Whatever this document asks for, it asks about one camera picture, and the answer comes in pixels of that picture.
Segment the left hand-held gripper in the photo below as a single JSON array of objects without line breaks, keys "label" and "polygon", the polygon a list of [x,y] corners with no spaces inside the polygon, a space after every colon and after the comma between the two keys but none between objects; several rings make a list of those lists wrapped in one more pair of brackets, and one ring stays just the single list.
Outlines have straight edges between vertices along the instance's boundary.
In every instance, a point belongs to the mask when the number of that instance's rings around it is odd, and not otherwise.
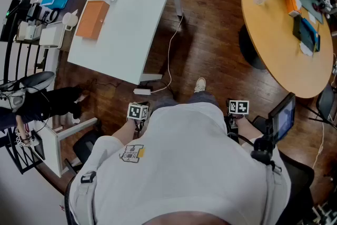
[{"label": "left hand-held gripper", "polygon": [[143,121],[147,119],[149,106],[145,103],[130,103],[128,105],[127,118]]}]

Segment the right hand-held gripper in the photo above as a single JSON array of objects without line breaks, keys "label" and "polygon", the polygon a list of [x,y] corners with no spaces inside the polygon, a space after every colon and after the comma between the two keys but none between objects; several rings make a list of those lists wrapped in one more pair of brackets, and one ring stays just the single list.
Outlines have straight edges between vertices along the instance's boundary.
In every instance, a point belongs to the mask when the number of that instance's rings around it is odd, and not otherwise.
[{"label": "right hand-held gripper", "polygon": [[249,101],[227,100],[227,120],[231,128],[237,128],[236,119],[247,117],[249,114]]}]

